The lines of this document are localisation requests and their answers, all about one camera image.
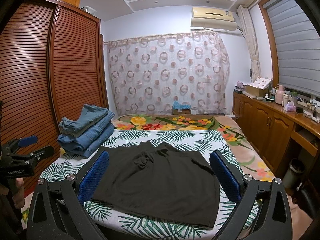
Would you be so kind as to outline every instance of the stack of jeans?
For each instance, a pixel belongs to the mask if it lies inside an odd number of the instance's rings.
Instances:
[[[114,115],[106,108],[84,104],[77,121],[62,118],[58,143],[71,155],[89,158],[112,135]]]

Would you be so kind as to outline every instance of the louvered wooden door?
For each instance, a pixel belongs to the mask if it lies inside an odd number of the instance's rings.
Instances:
[[[38,164],[33,177],[25,179],[26,189],[59,154],[47,84],[48,34],[54,7],[49,3],[46,7],[22,4],[0,35],[0,100],[4,101],[1,144],[36,135],[38,143],[18,153],[31,153],[47,145],[56,150],[55,156]]]
[[[98,23],[61,7],[56,21],[53,76],[59,116],[76,120],[83,105],[103,106]]]

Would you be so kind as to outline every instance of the patterned curtain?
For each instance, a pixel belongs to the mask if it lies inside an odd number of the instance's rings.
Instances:
[[[218,33],[111,41],[109,72],[119,115],[171,114],[174,100],[225,113],[229,56]]]
[[[243,26],[245,40],[247,41],[250,59],[251,59],[251,79],[255,81],[261,77],[261,68],[259,62],[259,52],[257,45],[256,33],[253,28],[252,19],[247,8],[240,5],[237,9],[240,22]]]

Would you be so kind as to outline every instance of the finger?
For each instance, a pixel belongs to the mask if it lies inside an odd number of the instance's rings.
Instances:
[[[24,207],[24,204],[25,204],[25,200],[23,199],[23,200],[21,200],[19,203],[14,204],[14,206],[15,206],[15,208],[17,208],[17,209],[21,209],[21,208]]]
[[[23,186],[23,178],[16,178],[16,187],[17,189]]]
[[[16,195],[12,197],[14,203],[19,203],[24,199],[24,187],[22,186]]]
[[[9,189],[0,184],[0,195],[7,195],[9,193]]]

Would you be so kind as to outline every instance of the silver bolt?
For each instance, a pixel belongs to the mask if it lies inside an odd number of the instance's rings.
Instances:
[[[252,180],[252,176],[250,174],[245,174],[244,179],[250,181]]]
[[[74,180],[75,176],[73,174],[70,174],[67,176],[67,180]]]
[[[281,184],[281,183],[282,183],[281,179],[279,179],[279,178],[275,178],[275,182],[276,182],[277,184]]]
[[[44,184],[44,179],[39,179],[39,180],[38,180],[38,184],[39,184],[39,185]]]

